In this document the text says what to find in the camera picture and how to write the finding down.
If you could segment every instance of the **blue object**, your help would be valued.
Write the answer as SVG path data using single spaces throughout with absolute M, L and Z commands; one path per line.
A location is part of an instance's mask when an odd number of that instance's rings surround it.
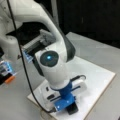
M 72 91 L 71 82 L 65 88 L 59 90 L 61 99 L 54 103 L 57 111 L 61 111 L 75 102 L 75 98 L 72 95 L 71 91 Z
M 80 86 L 78 86 L 78 87 L 76 87 L 76 88 L 74 88 L 74 89 L 71 89 L 71 92 L 74 91 L 74 90 L 76 90 L 76 89 L 79 89 L 79 88 L 80 88 Z M 58 96 L 58 97 L 56 97 L 56 98 L 54 98 L 54 99 L 51 99 L 50 102 L 53 102 L 53 101 L 55 101 L 55 100 L 57 100 L 57 99 L 60 99 L 60 98 L 61 98 L 61 96 Z
M 0 66 L 2 66 L 2 68 L 4 69 L 4 71 L 3 71 L 4 74 L 11 73 L 12 75 L 15 75 L 15 72 L 14 72 L 10 62 L 4 61 L 3 63 L 0 64 Z
M 25 51 L 23 51 L 23 55 L 25 56 L 26 60 L 28 61 L 28 63 L 30 63 L 33 60 L 33 57 L 30 56 L 28 53 L 26 53 Z

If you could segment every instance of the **cable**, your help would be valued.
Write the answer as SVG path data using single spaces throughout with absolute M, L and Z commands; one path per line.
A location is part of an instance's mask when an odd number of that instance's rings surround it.
M 80 78 L 84 78 L 84 80 L 85 80 L 85 79 L 86 79 L 86 76 L 85 76 L 85 75 L 78 75 L 78 76 L 70 79 L 70 81 L 73 82 L 73 81 L 75 81 L 75 80 L 77 80 L 77 79 L 80 79 Z
M 17 27 L 16 27 L 16 24 L 15 24 L 13 12 L 12 12 L 11 5 L 10 5 L 9 0 L 7 0 L 7 4 L 8 4 L 8 8 L 9 8 L 9 10 L 10 10 L 10 15 L 11 15 L 12 22 L 13 22 L 14 29 L 15 29 L 15 33 L 16 33 L 16 36 L 17 36 Z M 20 46 L 20 45 L 21 45 L 21 44 L 20 44 L 20 40 L 18 39 L 18 46 L 19 46 L 19 50 L 20 50 L 20 53 L 21 53 L 21 58 L 22 58 L 22 62 L 23 62 L 23 67 L 24 67 L 24 70 L 25 70 L 25 74 L 26 74 L 26 77 L 27 77 L 28 85 L 29 85 L 29 88 L 30 88 L 30 91 L 31 91 L 31 93 L 32 93 L 33 98 L 35 99 L 35 101 L 37 102 L 37 104 L 39 105 L 39 107 L 41 107 L 45 112 L 47 112 L 47 113 L 56 112 L 56 109 L 55 109 L 55 108 L 53 108 L 53 109 L 50 110 L 50 111 L 47 111 L 46 109 L 44 109 L 44 108 L 40 105 L 40 103 L 38 102 L 37 98 L 35 97 L 35 94 L 34 94 L 34 92 L 33 92 L 33 89 L 32 89 L 31 83 L 30 83 L 30 79 L 29 79 L 29 76 L 28 76 L 28 73 L 27 73 L 27 69 L 26 69 L 26 65 L 25 65 L 25 61 L 24 61 L 24 56 L 23 56 L 23 52 L 22 52 L 22 49 L 21 49 L 21 46 Z

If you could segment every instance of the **black cable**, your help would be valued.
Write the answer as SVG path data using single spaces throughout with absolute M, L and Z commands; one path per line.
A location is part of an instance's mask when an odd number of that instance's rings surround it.
M 85 76 L 85 75 L 78 75 L 78 76 L 70 79 L 70 81 L 73 82 L 73 81 L 75 81 L 75 80 L 77 80 L 77 79 L 79 79 L 79 78 L 82 78 L 82 77 L 83 77 L 84 79 L 86 79 L 86 76 Z
M 9 0 L 7 0 L 7 4 L 8 4 L 8 8 L 9 8 L 9 10 L 10 10 L 10 15 L 11 15 L 12 22 L 13 22 L 14 29 L 15 29 L 15 33 L 16 33 L 16 36 L 17 36 L 17 27 L 16 27 L 16 24 L 15 24 L 13 12 L 12 12 L 11 5 L 10 5 Z M 33 89 L 32 89 L 31 83 L 30 83 L 30 79 L 29 79 L 29 76 L 28 76 L 28 73 L 27 73 L 27 69 L 26 69 L 26 65 L 25 65 L 25 61 L 24 61 L 24 56 L 23 56 L 23 52 L 22 52 L 22 49 L 21 49 L 21 46 L 20 46 L 20 45 L 21 45 L 21 44 L 20 44 L 20 40 L 18 39 L 18 46 L 19 46 L 19 50 L 20 50 L 20 53 L 21 53 L 21 58 L 22 58 L 22 62 L 23 62 L 23 67 L 24 67 L 24 70 L 25 70 L 25 74 L 26 74 L 26 77 L 27 77 L 28 85 L 29 85 L 29 88 L 30 88 L 30 91 L 31 91 L 31 93 L 32 93 L 33 98 L 35 99 L 35 101 L 37 102 L 37 104 L 39 105 L 39 107 L 41 107 L 45 112 L 47 112 L 47 113 L 56 112 L 55 108 L 53 108 L 53 109 L 50 110 L 50 111 L 47 111 L 46 109 L 44 109 L 44 108 L 40 105 L 40 103 L 38 102 L 37 98 L 35 97 L 35 94 L 34 94 L 34 92 L 33 92 Z

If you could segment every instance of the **blue light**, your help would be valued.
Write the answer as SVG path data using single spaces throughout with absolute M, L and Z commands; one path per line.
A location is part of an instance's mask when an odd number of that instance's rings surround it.
M 51 60 L 52 59 L 52 56 L 47 56 L 47 60 Z

